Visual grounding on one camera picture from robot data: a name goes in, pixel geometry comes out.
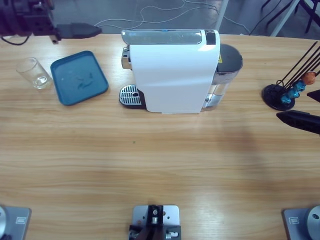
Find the black cable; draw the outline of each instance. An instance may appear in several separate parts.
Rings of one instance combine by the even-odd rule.
[[[3,37],[1,37],[1,40],[4,41],[4,42],[6,42],[7,44],[11,44],[11,45],[14,45],[14,46],[21,46],[21,45],[25,44],[25,43],[28,41],[29,37],[30,37],[30,36],[27,36],[26,39],[25,39],[23,42],[21,42],[21,43],[10,42],[10,41],[4,39]]]
[[[279,0],[279,2],[275,5],[275,7],[267,15],[265,15],[260,21],[258,21],[258,23],[254,26],[252,31],[249,33],[249,36],[253,33],[253,31],[256,29],[256,27],[259,25],[259,23],[261,23],[266,17],[268,17],[278,7],[278,5],[281,3],[281,1],[282,0]]]

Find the blue tray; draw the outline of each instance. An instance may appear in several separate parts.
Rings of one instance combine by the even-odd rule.
[[[108,90],[108,81],[91,51],[61,58],[50,69],[63,105],[74,105]]]

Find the drinking glass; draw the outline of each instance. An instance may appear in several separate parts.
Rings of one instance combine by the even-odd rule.
[[[16,71],[36,89],[44,89],[52,82],[52,78],[34,57],[28,57],[16,65]]]

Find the wooden table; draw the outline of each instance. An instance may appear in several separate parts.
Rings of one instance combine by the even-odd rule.
[[[282,123],[261,99],[312,40],[222,35],[244,59],[217,109],[160,114],[121,106],[134,83],[122,69],[120,35],[32,37],[0,48],[0,202],[30,207],[27,240],[126,240],[135,205],[178,205],[184,240],[284,240],[281,210],[320,203],[320,138]],[[36,57],[49,71],[92,51],[109,90],[74,106],[54,87],[15,72]],[[295,110],[320,115],[307,92]]]

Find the floor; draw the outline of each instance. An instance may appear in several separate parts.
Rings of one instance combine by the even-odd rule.
[[[202,0],[208,4],[216,6],[219,10],[222,0]],[[290,0],[282,0],[276,10],[263,20],[253,32],[253,35],[269,36],[280,18],[273,21],[266,27],[267,21],[274,16],[283,6]],[[260,21],[267,13],[269,13],[278,0],[272,0],[264,9],[260,11],[264,0],[229,0],[225,17],[232,19],[238,23],[245,25],[250,31],[256,23]],[[85,22],[96,24],[105,19],[127,19],[141,20],[140,11],[147,6],[157,6],[162,9],[179,8],[183,5],[183,0],[55,0],[55,10],[53,11],[54,21],[57,24],[71,22]],[[212,29],[215,28],[217,20],[217,12],[213,9],[206,8],[207,5],[199,3],[186,2],[182,8],[173,10],[160,10],[149,7],[143,10],[145,21],[162,22],[162,23],[143,23],[138,29]],[[173,20],[172,19],[185,11],[185,14]],[[278,37],[288,38],[304,38],[304,39],[320,39],[320,27],[312,22],[310,31],[305,34],[305,29],[309,20],[307,12],[300,7],[296,14],[292,14],[286,24],[278,34]],[[121,32],[121,28],[133,28],[140,22],[129,22],[112,20],[102,24],[115,25],[103,26],[103,33],[116,34]],[[224,19],[220,30],[222,34],[245,34],[248,32],[239,25]]]

